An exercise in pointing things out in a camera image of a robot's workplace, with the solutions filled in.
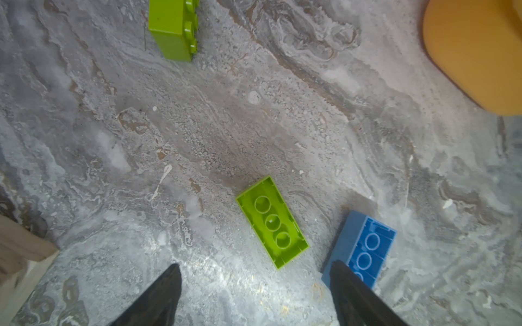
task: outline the lime green lego brick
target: lime green lego brick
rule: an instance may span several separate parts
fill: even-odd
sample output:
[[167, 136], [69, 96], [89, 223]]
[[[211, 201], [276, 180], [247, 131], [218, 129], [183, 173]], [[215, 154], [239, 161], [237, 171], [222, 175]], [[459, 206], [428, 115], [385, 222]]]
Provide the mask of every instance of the lime green lego brick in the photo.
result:
[[191, 61], [197, 52], [199, 0], [150, 0], [149, 31], [167, 59]]
[[235, 200], [277, 269], [308, 248], [306, 239], [270, 176]]

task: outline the blue lego brick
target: blue lego brick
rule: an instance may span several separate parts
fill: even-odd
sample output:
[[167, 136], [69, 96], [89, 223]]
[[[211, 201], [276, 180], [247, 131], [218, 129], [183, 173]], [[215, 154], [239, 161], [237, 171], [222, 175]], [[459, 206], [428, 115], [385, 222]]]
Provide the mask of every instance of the blue lego brick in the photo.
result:
[[373, 218], [351, 211], [328, 259], [322, 280], [330, 288], [331, 264], [340, 260], [373, 288], [397, 231]]

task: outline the white speck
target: white speck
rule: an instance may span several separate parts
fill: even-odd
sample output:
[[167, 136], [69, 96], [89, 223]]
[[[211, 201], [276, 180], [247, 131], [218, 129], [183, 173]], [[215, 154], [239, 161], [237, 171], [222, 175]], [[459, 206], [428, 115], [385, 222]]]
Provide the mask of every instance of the white speck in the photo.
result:
[[321, 77], [326, 79], [326, 81], [337, 83], [343, 89], [348, 90], [352, 94], [355, 94], [361, 89], [361, 86], [352, 76], [353, 74], [341, 67], [326, 70], [321, 73]]
[[165, 231], [161, 231], [158, 235], [158, 245], [165, 246], [167, 244], [167, 233]]
[[70, 315], [62, 319], [62, 325], [80, 326], [80, 323], [74, 319], [74, 315]]
[[66, 175], [65, 169], [59, 166], [51, 153], [51, 150], [47, 145], [43, 143], [38, 143], [37, 148], [40, 151], [40, 155], [42, 155], [42, 159], [44, 160], [46, 173], [49, 175], [49, 181], [54, 181], [62, 178]]
[[165, 169], [163, 170], [163, 176], [160, 179], [160, 183], [158, 183], [158, 186], [156, 187], [156, 190], [154, 190], [154, 194], [152, 195], [152, 198], [150, 200], [154, 200], [158, 196], [158, 190], [160, 188], [161, 183], [165, 179], [165, 177], [172, 171], [172, 165], [167, 164], [165, 165]]
[[491, 302], [493, 302], [493, 300], [491, 299], [491, 296], [488, 296], [488, 301], [482, 305], [483, 308], [486, 308], [486, 309], [491, 309]]
[[123, 150], [123, 147], [115, 140], [113, 140], [111, 136], [109, 136], [103, 131], [100, 131], [96, 135], [96, 141], [107, 155], [109, 162], [111, 162], [112, 166], [118, 168], [120, 171], [124, 173], [132, 170], [131, 166], [127, 163], [127, 160], [125, 159], [125, 151]]
[[442, 208], [446, 209], [446, 208], [450, 207], [452, 204], [453, 204], [453, 199], [450, 198], [444, 202], [444, 206], [442, 206]]
[[107, 211], [103, 214], [103, 218], [104, 218], [106, 221], [109, 221], [109, 222], [117, 221], [117, 220], [118, 220], [118, 212], [117, 212], [117, 211], [114, 211], [114, 210], [107, 210]]
[[257, 91], [251, 91], [248, 93], [247, 100], [251, 104], [259, 104], [261, 102], [261, 96]]

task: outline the orange object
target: orange object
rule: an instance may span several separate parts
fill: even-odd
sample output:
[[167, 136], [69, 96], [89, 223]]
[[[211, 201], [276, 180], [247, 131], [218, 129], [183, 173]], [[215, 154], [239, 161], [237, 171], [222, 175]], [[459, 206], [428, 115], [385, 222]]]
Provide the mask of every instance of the orange object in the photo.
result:
[[522, 114], [522, 0], [431, 0], [426, 50], [484, 109]]

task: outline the lego brick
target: lego brick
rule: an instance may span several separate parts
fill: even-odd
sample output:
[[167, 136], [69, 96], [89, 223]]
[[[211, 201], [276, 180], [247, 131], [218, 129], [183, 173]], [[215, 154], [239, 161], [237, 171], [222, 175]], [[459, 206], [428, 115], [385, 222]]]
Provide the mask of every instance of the lego brick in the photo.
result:
[[331, 264], [340, 260], [373, 288], [396, 233], [363, 213], [351, 211], [326, 264], [323, 282], [330, 288]]
[[197, 52], [199, 0], [150, 0], [149, 31], [167, 59], [191, 61]]
[[277, 269], [308, 248], [270, 176], [237, 196], [236, 201]]

